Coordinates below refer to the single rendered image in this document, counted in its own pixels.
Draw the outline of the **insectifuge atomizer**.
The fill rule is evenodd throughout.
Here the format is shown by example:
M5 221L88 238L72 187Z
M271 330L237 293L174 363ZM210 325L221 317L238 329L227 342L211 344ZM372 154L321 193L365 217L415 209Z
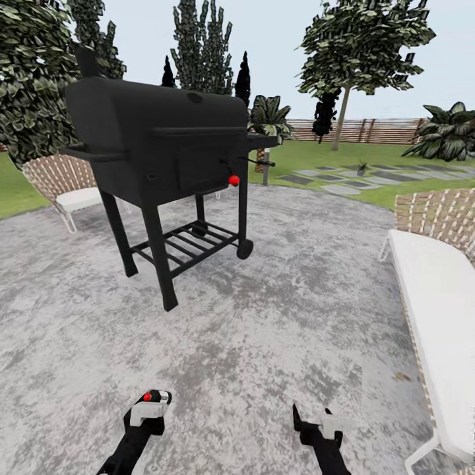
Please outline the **insectifuge atomizer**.
M169 391L149 389L149 392L144 394L142 401L155 403L158 399L159 402L169 405L172 400L172 394Z

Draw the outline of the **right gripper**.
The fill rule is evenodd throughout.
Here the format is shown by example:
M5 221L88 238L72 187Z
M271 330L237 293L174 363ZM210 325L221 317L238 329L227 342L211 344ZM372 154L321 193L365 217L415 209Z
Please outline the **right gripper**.
M294 404L292 407L294 416L294 429L300 432L300 441L303 445L311 445L315 450L315 455L319 466L324 459L329 456L337 456L342 459L340 448L342 444L342 431L334 431L334 439L324 439L319 430L319 424L303 422Z

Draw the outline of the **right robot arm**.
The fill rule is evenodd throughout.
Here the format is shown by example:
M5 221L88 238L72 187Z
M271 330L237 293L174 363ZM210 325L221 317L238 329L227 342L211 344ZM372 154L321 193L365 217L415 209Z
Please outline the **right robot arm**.
M294 404L294 429L300 432L303 445L311 445L323 475L352 475L340 454L343 431L352 432L354 422L349 417L334 416L330 410L320 415L321 425L303 422Z

